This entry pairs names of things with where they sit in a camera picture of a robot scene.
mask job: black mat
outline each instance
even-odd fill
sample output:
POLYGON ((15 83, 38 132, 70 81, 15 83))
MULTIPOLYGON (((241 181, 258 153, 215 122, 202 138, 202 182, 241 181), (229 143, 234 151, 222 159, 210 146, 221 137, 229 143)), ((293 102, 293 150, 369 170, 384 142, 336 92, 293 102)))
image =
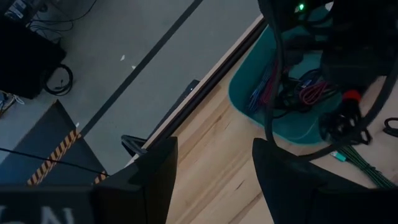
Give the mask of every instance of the black mat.
MULTIPOLYGON (((59 101, 40 118, 14 149, 18 152, 50 157, 57 146, 76 129, 69 115, 59 101)), ((76 140, 61 161, 71 162, 98 172, 104 171, 90 147, 83 138, 76 140)), ((17 154, 9 154, 0 164, 0 184, 27 184, 44 161, 17 154)), ((92 184, 98 175, 76 167, 57 164, 48 172, 41 185, 85 185, 92 184)))

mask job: black line on floor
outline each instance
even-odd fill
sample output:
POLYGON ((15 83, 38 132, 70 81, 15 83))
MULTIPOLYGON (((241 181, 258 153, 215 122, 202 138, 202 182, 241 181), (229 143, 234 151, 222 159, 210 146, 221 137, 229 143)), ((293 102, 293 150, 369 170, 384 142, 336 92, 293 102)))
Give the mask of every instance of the black line on floor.
POLYGON ((192 15, 196 8, 203 0, 194 0, 191 5, 184 11, 184 13, 174 22, 171 28, 163 35, 162 38, 155 44, 149 53, 142 59, 136 69, 122 82, 118 89, 109 97, 105 104, 97 111, 96 114, 89 120, 87 125, 81 130, 80 134, 84 137, 91 131, 94 125, 104 116, 107 110, 114 104, 114 102, 123 94, 127 87, 137 78, 148 63, 156 56, 162 47, 169 41, 174 33, 181 27, 181 25, 192 15))
POLYGON ((257 41, 262 34, 262 31, 267 27, 268 23, 263 18, 255 28, 245 37, 240 45, 228 56, 228 58, 221 64, 214 75, 200 90, 197 91, 191 100, 174 116, 169 124, 156 136, 147 149, 155 147, 164 139, 170 137, 177 128, 188 118, 188 116, 195 110, 195 108, 205 99, 214 87, 221 81, 221 79, 231 70, 231 68, 239 61, 239 59, 250 49, 250 47, 257 41))

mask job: red cable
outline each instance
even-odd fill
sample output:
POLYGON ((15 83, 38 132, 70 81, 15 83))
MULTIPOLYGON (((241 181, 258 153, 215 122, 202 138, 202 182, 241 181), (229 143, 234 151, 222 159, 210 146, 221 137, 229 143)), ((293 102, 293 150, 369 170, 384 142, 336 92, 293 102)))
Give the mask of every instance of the red cable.
POLYGON ((300 91, 300 100, 306 105, 313 105, 321 98, 327 86, 327 82, 320 82, 304 88, 300 91))
POLYGON ((267 85, 260 97, 260 101, 263 105, 267 104, 269 101, 269 98, 271 97, 271 91, 273 89, 273 84, 274 84, 274 80, 275 80, 275 76, 276 76, 277 67, 278 67, 278 61, 275 61, 274 69, 272 69, 272 75, 268 79, 267 85))

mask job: wires in bin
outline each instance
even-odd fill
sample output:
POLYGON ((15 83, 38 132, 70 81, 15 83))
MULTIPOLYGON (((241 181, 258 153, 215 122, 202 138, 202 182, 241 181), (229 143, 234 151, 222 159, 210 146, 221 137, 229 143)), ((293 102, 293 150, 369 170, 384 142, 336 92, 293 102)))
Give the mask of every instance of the wires in bin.
MULTIPOLYGON (((267 106, 274 88, 278 61, 273 56, 263 70, 259 84, 250 96, 248 111, 256 113, 267 106)), ((291 67, 285 67, 289 73, 291 67)), ((282 88, 275 101, 275 109, 284 111, 274 118, 281 118, 291 112, 306 113, 312 106, 321 103, 338 93, 334 85, 330 85, 321 76, 320 69, 313 69, 302 75, 300 79, 288 78, 282 81, 282 88)))
POLYGON ((265 66, 265 68, 262 72, 261 80, 260 80, 259 84, 257 85, 256 89, 253 91, 252 95, 250 96, 248 110, 251 113, 254 113, 259 109, 259 106, 260 106, 259 100, 262 95, 262 92, 264 91, 267 83, 272 83, 272 82, 268 82, 268 81, 271 77, 271 73, 274 70, 274 67, 275 67, 275 56, 273 56, 270 59, 270 61, 267 63, 267 65, 265 66))

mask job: wooden floor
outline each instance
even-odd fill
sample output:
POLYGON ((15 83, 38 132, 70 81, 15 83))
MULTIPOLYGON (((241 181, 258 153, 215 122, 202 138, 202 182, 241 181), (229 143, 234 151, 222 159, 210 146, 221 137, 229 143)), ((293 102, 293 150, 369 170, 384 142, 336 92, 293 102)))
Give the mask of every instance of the wooden floor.
MULTIPOLYGON (((176 130, 178 137, 177 180, 167 223, 273 223, 257 181, 251 156, 252 140, 264 137, 264 131, 236 111, 228 99, 228 85, 241 59, 219 82, 200 106, 176 130)), ((380 83, 369 92, 364 111, 377 95, 380 83)), ((398 96, 398 89, 392 93, 398 96)), ((398 116, 396 100, 373 122, 372 146, 358 147, 359 153, 387 178, 398 184, 398 138, 381 129, 384 119, 398 116)), ((294 154, 306 154, 317 148, 292 146, 278 141, 294 154)), ((357 168, 326 156, 314 164, 366 187, 373 183, 357 168)))

